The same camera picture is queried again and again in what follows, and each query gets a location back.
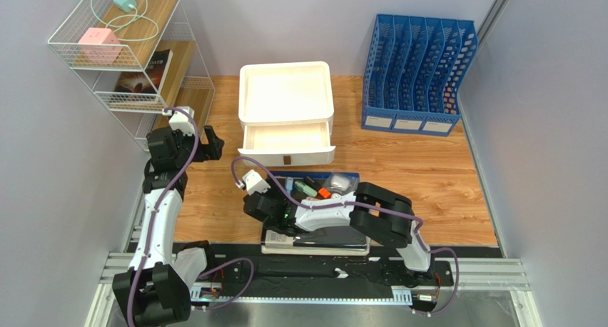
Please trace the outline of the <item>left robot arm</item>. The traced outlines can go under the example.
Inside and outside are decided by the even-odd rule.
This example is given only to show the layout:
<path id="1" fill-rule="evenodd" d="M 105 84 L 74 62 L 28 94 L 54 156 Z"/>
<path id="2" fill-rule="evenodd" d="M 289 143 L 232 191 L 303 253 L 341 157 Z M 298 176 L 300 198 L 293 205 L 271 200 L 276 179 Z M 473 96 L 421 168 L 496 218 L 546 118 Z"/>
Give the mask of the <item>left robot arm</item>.
<path id="1" fill-rule="evenodd" d="M 112 289 L 128 326 L 165 326 L 187 321 L 190 289 L 210 260 L 207 241 L 173 252 L 178 213 L 191 162 L 218 160 L 224 141 L 212 126 L 199 136 L 163 127 L 147 135 L 150 158 L 144 167 L 145 211 L 141 235 L 127 270 L 113 277 Z"/>

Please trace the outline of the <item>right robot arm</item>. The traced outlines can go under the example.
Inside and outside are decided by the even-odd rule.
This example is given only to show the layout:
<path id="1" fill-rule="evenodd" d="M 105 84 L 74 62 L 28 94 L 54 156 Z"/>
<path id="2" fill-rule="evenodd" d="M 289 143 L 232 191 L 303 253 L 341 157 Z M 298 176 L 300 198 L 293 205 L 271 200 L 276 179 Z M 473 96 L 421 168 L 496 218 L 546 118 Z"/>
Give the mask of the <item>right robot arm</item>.
<path id="1" fill-rule="evenodd" d="M 268 230 L 296 236 L 349 226 L 395 249 L 410 271 L 432 267 L 430 248 L 419 235 L 423 221 L 413 213 L 411 200 L 373 183 L 361 182 L 340 198 L 319 201 L 297 201 L 283 187 L 271 186 L 248 193 L 243 201 L 244 213 Z"/>

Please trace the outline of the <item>white top drawer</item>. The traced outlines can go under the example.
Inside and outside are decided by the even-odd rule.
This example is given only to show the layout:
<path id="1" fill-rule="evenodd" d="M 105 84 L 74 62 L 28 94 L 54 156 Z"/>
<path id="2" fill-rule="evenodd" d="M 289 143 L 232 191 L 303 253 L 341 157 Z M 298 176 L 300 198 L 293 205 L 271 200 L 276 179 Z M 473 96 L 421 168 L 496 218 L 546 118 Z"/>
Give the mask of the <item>white top drawer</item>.
<path id="1" fill-rule="evenodd" d="M 264 166 L 312 166 L 333 162 L 329 124 L 246 126 L 243 146 L 238 149 Z"/>

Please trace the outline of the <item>white three drawer organizer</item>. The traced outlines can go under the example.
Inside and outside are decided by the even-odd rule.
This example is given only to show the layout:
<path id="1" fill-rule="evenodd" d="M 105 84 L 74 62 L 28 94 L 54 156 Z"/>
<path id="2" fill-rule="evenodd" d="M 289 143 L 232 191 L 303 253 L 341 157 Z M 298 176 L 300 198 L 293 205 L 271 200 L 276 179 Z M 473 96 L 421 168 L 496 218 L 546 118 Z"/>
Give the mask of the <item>white three drawer organizer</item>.
<path id="1" fill-rule="evenodd" d="M 324 61 L 248 64 L 240 69 L 242 127 L 327 122 L 332 128 L 334 113 L 330 67 Z"/>

